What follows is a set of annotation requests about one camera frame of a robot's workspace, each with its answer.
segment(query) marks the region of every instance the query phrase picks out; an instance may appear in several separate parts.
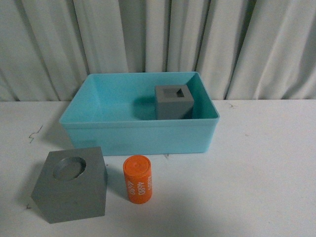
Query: gray block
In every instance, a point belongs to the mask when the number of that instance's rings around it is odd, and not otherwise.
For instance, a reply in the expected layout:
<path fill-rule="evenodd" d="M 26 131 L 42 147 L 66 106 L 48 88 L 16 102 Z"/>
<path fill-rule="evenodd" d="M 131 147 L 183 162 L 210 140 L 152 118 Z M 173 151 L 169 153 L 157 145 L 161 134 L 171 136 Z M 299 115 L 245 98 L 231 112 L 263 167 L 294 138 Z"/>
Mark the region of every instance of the gray block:
<path fill-rule="evenodd" d="M 157 85 L 156 119 L 191 119 L 194 99 L 187 85 Z"/>
<path fill-rule="evenodd" d="M 31 197 L 49 223 L 104 216 L 107 178 L 100 147 L 50 152 Z"/>

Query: curtain fold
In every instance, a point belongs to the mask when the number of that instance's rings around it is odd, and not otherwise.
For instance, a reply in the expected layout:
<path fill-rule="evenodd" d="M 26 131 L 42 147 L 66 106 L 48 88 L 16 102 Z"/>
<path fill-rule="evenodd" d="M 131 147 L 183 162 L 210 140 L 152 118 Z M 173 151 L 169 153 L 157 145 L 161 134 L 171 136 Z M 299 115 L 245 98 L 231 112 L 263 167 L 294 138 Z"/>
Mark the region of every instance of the curtain fold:
<path fill-rule="evenodd" d="M 305 73 L 315 61 L 302 64 L 304 53 L 315 59 L 315 16 L 315 1 L 257 1 L 227 98 L 316 98 Z"/>
<path fill-rule="evenodd" d="M 0 101 L 165 71 L 198 71 L 213 99 L 316 99 L 316 1 L 0 1 Z"/>

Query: teal plastic bin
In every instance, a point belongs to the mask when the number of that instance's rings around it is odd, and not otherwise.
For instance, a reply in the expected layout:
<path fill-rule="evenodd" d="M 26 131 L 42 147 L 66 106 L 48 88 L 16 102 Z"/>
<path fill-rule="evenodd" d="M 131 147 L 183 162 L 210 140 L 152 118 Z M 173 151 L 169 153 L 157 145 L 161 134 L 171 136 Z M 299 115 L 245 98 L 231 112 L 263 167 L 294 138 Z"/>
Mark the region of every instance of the teal plastic bin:
<path fill-rule="evenodd" d="M 186 84 L 192 119 L 156 120 L 155 86 Z M 203 153 L 219 120 L 196 72 L 91 74 L 59 122 L 75 148 L 104 156 Z"/>

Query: white table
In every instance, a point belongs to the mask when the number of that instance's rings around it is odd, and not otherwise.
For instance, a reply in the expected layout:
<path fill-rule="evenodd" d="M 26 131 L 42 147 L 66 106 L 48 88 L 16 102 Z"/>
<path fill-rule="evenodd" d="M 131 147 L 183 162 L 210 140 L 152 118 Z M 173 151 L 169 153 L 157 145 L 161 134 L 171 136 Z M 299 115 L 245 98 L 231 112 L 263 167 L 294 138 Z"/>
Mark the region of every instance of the white table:
<path fill-rule="evenodd" d="M 315 237 L 316 100 L 214 103 L 207 153 L 148 156 L 148 203 L 127 200 L 128 156 L 104 157 L 105 216 L 57 224 L 30 195 L 48 152 L 73 148 L 58 124 L 68 103 L 0 103 L 0 236 Z"/>

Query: orange cylinder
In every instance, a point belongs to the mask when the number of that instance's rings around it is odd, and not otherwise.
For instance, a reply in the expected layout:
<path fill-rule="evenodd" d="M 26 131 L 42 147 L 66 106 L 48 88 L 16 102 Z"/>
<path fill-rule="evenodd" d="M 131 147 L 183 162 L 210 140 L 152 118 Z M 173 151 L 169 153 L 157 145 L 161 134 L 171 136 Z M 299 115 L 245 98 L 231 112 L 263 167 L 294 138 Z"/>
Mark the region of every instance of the orange cylinder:
<path fill-rule="evenodd" d="M 129 157 L 123 164 L 128 198 L 143 204 L 152 197 L 152 167 L 150 160 L 141 155 Z"/>

